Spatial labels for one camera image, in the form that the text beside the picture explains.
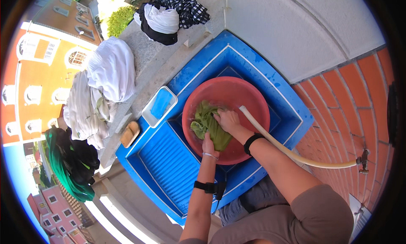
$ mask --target hose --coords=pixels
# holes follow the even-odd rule
[[[284,154],[286,154],[292,160],[297,160],[309,166],[315,166],[319,168],[330,168],[330,169],[338,169],[338,168],[347,168],[351,166],[356,166],[357,162],[355,160],[345,162],[345,163],[323,163],[317,162],[314,160],[306,159],[296,153],[292,152],[291,150],[287,149],[284,145],[282,145],[279,141],[277,141],[274,137],[271,136],[251,115],[251,113],[247,110],[245,106],[240,107],[241,112],[247,117],[247,119],[254,125],[254,127],[273,145],[275,145],[279,150],[281,150]]]

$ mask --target blue soap bar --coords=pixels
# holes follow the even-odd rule
[[[151,114],[155,116],[156,119],[161,119],[171,99],[172,94],[165,89],[161,89],[158,92],[155,103],[151,108]]]

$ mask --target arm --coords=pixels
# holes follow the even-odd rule
[[[223,130],[230,133],[242,145],[254,132],[242,127],[234,111],[218,110],[214,116]],[[316,177],[299,167],[266,139],[257,139],[250,146],[251,155],[265,168],[269,177],[289,204],[301,193],[322,184]]]
[[[203,152],[220,155],[214,150],[213,142],[210,140],[209,132],[206,132],[203,141]],[[201,183],[214,182],[214,173],[216,172],[216,159],[203,155],[202,162],[197,175],[197,181]],[[188,217],[186,218],[185,229],[180,236],[180,241],[190,238],[196,238],[207,242],[211,224],[211,202],[213,194],[205,193],[204,190],[194,188],[190,196]]]

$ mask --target green cloth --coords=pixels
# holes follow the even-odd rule
[[[95,192],[90,185],[80,185],[70,178],[69,172],[66,169],[59,148],[56,145],[56,128],[49,129],[45,132],[49,148],[49,163],[60,183],[65,187],[66,191],[71,194],[79,202],[92,201]]]
[[[190,128],[201,140],[207,130],[210,132],[210,138],[213,141],[216,151],[224,151],[233,138],[228,132],[224,131],[212,116],[218,115],[218,107],[211,106],[208,101],[202,101],[196,108],[195,120],[190,124]]]

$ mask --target hand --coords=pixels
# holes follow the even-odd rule
[[[210,133],[208,131],[204,135],[202,149],[203,152],[211,154],[217,158],[220,156],[220,152],[214,150],[214,144],[213,141],[210,139]]]
[[[232,134],[238,126],[240,126],[240,119],[238,114],[232,110],[222,110],[218,109],[217,113],[220,115],[213,115],[216,121],[220,124],[224,131]]]

